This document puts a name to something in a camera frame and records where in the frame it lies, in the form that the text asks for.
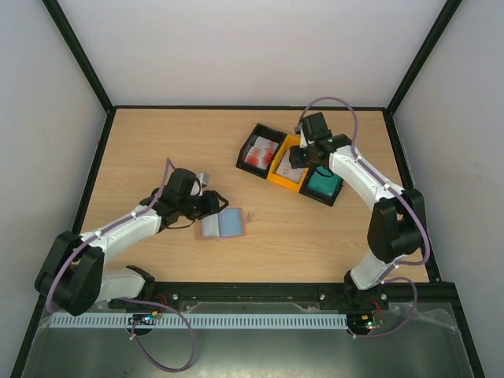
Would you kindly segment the pink card holder wallet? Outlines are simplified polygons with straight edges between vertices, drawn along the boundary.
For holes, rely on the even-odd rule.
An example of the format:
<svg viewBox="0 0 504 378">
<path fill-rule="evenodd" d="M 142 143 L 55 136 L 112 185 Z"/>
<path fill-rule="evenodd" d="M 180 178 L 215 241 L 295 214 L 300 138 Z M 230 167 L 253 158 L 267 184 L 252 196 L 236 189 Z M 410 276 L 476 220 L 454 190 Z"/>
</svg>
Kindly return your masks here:
<svg viewBox="0 0 504 378">
<path fill-rule="evenodd" d="M 246 218 L 241 208 L 226 208 L 196 223 L 196 239 L 230 239 L 246 235 Z"/>
</svg>

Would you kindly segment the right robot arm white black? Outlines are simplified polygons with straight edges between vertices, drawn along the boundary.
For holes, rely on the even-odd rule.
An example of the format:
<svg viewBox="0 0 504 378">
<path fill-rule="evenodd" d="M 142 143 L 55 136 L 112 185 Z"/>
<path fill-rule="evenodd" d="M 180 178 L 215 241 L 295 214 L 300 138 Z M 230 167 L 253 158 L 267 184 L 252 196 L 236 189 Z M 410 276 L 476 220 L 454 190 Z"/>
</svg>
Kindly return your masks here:
<svg viewBox="0 0 504 378">
<path fill-rule="evenodd" d="M 370 288 L 382 284 L 392 270 L 423 265 L 430 258 L 423 195 L 389 180 L 346 135 L 325 132 L 318 140 L 307 139 L 303 132 L 300 136 L 300 143 L 290 149 L 291 166 L 324 167 L 348 183 L 372 210 L 369 251 L 349 271 L 352 284 L 343 289 L 345 303 L 361 308 L 371 298 Z"/>
</svg>

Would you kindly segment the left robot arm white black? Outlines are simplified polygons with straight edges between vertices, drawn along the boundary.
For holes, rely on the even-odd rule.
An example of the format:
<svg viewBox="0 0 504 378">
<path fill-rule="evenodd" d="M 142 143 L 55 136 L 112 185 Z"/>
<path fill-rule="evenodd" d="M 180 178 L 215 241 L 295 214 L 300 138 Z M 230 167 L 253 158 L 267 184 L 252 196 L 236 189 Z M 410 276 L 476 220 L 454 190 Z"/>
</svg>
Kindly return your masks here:
<svg viewBox="0 0 504 378">
<path fill-rule="evenodd" d="M 91 232 L 58 235 L 35 279 L 46 310 L 79 316 L 97 302 L 138 299 L 147 274 L 136 267 L 108 271 L 106 265 L 137 242 L 173 229 L 181 217 L 195 222 L 220 213 L 228 200 L 206 186 L 206 174 L 174 169 L 151 196 L 117 220 Z"/>
</svg>

